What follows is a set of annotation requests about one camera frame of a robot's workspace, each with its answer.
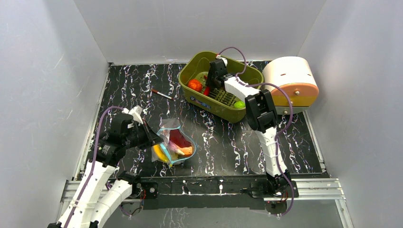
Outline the red toy chili pepper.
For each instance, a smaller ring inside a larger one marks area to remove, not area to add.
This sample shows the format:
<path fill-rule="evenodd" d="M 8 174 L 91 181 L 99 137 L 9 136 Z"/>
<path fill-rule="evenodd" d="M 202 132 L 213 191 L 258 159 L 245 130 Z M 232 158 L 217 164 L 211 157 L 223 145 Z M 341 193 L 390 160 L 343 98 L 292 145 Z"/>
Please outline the red toy chili pepper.
<path fill-rule="evenodd" d="M 207 85 L 207 76 L 204 76 L 204 79 L 205 79 L 205 89 L 204 89 L 204 92 L 203 92 L 203 94 L 205 95 L 205 96 L 209 96 L 209 94 L 210 94 L 210 87 Z"/>

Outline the olive green plastic basket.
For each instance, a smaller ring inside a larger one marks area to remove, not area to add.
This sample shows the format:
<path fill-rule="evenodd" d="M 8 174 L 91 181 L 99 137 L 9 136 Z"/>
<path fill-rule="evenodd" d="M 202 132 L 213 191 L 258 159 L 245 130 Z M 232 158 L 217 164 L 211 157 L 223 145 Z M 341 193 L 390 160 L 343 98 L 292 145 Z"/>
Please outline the olive green plastic basket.
<path fill-rule="evenodd" d="M 233 105 L 236 101 L 243 100 L 226 92 L 224 88 L 210 88 L 209 96 L 203 94 L 205 89 L 204 76 L 208 75 L 210 62 L 213 61 L 216 56 L 216 53 L 210 51 L 200 52 L 195 55 L 180 72 L 179 81 L 184 90 L 185 98 L 189 103 L 225 119 L 230 123 L 237 123 L 246 117 L 246 108 L 236 109 Z M 260 85 L 263 83 L 263 75 L 258 70 L 234 59 L 225 58 L 228 60 L 227 70 L 229 73 L 238 75 L 239 79 L 249 85 Z M 187 86 L 191 79 L 197 79 L 202 83 L 203 90 L 201 92 L 196 92 Z"/>

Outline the yellow toy banana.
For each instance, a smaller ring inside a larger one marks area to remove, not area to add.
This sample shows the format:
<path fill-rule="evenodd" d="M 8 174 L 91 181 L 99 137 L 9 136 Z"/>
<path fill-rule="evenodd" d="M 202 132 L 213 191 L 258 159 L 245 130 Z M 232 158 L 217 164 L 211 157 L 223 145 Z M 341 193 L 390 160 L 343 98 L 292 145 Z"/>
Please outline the yellow toy banana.
<path fill-rule="evenodd" d="M 169 163 L 170 160 L 161 149 L 160 145 L 154 145 L 152 147 L 152 161 L 159 161 L 163 163 Z"/>

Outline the orange toy papaya slice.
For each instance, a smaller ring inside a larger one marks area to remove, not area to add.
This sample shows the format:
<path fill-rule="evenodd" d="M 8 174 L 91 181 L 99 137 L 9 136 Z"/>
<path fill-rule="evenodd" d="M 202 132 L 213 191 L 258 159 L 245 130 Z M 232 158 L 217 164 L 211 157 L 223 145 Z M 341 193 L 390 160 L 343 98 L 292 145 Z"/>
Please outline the orange toy papaya slice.
<path fill-rule="evenodd" d="M 182 151 L 185 153 L 184 156 L 180 157 L 190 157 L 193 155 L 193 145 L 190 141 L 188 141 L 184 135 L 182 135 L 179 129 L 170 130 L 169 141 L 178 145 Z"/>

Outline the clear zip top bag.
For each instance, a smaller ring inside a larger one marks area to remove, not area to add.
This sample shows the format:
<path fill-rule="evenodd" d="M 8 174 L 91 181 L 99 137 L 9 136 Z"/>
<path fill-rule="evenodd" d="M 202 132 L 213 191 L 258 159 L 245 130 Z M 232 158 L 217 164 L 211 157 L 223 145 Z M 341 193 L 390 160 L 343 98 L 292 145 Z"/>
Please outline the clear zip top bag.
<path fill-rule="evenodd" d="M 172 167 L 185 162 L 197 152 L 197 144 L 184 133 L 178 119 L 162 119 L 157 135 L 163 141 L 151 148 L 154 162 L 162 162 Z"/>

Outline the purple toy eggplant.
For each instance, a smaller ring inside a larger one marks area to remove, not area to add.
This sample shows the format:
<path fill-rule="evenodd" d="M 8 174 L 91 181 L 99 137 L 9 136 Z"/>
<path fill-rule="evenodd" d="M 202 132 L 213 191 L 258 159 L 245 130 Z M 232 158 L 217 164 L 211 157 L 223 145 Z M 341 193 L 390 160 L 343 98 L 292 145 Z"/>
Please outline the purple toy eggplant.
<path fill-rule="evenodd" d="M 185 153 L 182 151 L 182 149 L 178 145 L 176 145 L 175 143 L 169 141 L 168 146 L 169 146 L 170 150 L 172 150 L 176 154 L 178 154 L 180 156 L 185 155 Z"/>

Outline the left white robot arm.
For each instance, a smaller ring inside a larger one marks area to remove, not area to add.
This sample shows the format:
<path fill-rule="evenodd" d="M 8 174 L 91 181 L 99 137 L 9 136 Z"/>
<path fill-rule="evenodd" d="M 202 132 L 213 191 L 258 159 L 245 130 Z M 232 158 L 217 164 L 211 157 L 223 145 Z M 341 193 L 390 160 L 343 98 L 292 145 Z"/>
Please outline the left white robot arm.
<path fill-rule="evenodd" d="M 128 149 L 151 148 L 163 140 L 134 108 L 116 114 L 110 127 L 96 133 L 92 158 L 86 163 L 83 178 L 65 212 L 50 228 L 101 228 L 128 197 L 142 192 L 140 177 L 124 171 L 106 195 L 102 190 Z"/>

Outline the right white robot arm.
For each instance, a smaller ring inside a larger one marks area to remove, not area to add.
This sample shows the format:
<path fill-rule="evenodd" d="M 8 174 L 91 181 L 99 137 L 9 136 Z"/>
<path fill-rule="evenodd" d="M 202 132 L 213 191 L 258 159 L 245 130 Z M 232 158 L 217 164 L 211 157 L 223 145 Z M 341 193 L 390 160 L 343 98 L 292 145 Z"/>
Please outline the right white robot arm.
<path fill-rule="evenodd" d="M 267 180 L 253 181 L 242 192 L 254 198 L 295 198 L 296 187 L 291 182 L 291 176 L 279 152 L 278 115 L 271 92 L 247 84 L 239 79 L 238 75 L 229 73 L 227 66 L 226 58 L 216 56 L 210 62 L 207 85 L 211 88 L 224 88 L 226 92 L 244 101 L 248 124 L 259 139 L 266 162 Z"/>

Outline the red orange toy tomato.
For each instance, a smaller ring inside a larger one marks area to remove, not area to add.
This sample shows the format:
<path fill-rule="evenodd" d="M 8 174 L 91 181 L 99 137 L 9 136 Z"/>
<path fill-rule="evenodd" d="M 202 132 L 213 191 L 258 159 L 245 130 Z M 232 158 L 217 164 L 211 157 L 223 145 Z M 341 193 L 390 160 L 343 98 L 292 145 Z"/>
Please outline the red orange toy tomato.
<path fill-rule="evenodd" d="M 187 86 L 188 86 L 190 89 L 195 90 L 196 92 L 201 92 L 201 91 L 203 90 L 203 85 L 202 85 L 202 83 L 201 83 L 199 80 L 197 80 L 197 79 L 191 79 L 191 80 L 188 82 Z"/>

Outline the green toy lime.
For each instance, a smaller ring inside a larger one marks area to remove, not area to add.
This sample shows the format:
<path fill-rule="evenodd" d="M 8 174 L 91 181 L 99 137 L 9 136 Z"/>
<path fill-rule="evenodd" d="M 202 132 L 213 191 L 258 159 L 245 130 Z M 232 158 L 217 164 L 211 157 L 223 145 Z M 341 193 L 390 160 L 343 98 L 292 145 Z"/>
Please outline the green toy lime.
<path fill-rule="evenodd" d="M 245 103 L 243 101 L 236 101 L 233 105 L 234 108 L 236 109 L 243 109 L 246 107 Z"/>

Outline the marker pen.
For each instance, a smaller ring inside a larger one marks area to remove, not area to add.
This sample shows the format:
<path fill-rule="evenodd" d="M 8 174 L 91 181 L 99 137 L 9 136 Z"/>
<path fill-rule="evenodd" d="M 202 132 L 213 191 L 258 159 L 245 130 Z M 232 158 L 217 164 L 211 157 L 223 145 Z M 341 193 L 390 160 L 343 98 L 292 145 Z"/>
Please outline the marker pen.
<path fill-rule="evenodd" d="M 173 98 L 171 96 L 165 95 L 165 94 L 163 94 L 163 93 L 161 93 L 161 92 L 159 92 L 159 91 L 157 91 L 155 89 L 152 89 L 152 92 L 155 93 L 155 94 L 158 94 L 158 95 L 160 95 L 162 97 L 165 97 L 166 99 L 173 100 Z"/>

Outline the white orange cylindrical container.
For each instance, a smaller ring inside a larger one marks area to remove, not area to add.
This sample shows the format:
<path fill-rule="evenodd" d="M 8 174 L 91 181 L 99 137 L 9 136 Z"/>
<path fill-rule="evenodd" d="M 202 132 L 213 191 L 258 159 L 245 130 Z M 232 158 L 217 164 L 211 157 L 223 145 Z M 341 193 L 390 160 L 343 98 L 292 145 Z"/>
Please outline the white orange cylindrical container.
<path fill-rule="evenodd" d="M 290 98 L 293 113 L 307 110 L 317 99 L 319 88 L 308 62 L 302 57 L 280 57 L 263 69 L 264 82 L 284 90 Z"/>

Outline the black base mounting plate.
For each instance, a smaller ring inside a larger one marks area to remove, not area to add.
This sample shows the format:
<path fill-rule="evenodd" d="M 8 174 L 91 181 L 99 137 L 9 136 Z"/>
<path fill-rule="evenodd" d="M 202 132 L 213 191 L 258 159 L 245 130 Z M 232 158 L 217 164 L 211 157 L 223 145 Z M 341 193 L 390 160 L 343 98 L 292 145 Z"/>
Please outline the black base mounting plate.
<path fill-rule="evenodd" d="M 156 184 L 156 193 L 146 196 L 145 209 L 167 208 L 249 208 L 264 209 L 262 198 L 253 198 L 247 189 L 265 175 L 142 177 Z"/>

